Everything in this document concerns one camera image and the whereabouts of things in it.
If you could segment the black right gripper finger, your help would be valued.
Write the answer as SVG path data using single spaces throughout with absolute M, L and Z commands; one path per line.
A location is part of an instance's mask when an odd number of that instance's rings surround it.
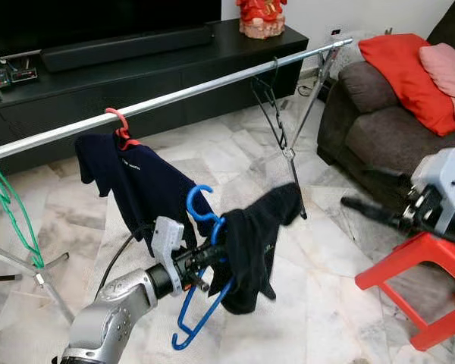
M 402 190 L 411 190 L 413 187 L 411 174 L 394 171 L 388 168 L 367 166 L 364 168 L 364 174 L 367 177 L 387 184 L 389 187 L 402 188 Z
M 401 214 L 388 209 L 384 206 L 369 203 L 355 196 L 343 196 L 341 198 L 341 205 L 349 209 L 355 209 L 361 215 L 390 226 L 390 228 L 407 228 L 407 222 Z

